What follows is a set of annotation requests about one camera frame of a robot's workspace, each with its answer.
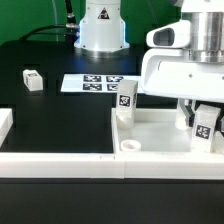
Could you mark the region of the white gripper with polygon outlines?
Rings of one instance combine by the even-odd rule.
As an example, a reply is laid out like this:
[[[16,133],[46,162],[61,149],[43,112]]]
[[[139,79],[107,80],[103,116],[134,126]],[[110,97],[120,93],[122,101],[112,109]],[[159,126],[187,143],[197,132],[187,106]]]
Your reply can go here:
[[[182,98],[178,103],[188,127],[194,124],[194,100],[224,103],[224,63],[190,60],[190,28],[188,20],[180,20],[150,31],[141,68],[145,94]]]

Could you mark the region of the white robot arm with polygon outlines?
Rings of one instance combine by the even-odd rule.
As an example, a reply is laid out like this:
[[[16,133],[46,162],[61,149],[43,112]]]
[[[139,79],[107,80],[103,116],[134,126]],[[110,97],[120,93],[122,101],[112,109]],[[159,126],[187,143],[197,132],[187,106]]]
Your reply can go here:
[[[179,21],[147,33],[149,50],[141,67],[145,94],[177,98],[186,122],[206,126],[206,106],[189,102],[221,103],[211,111],[215,128],[224,132],[224,0],[173,0],[181,9]],[[120,0],[86,0],[74,47],[92,56],[127,50]]]

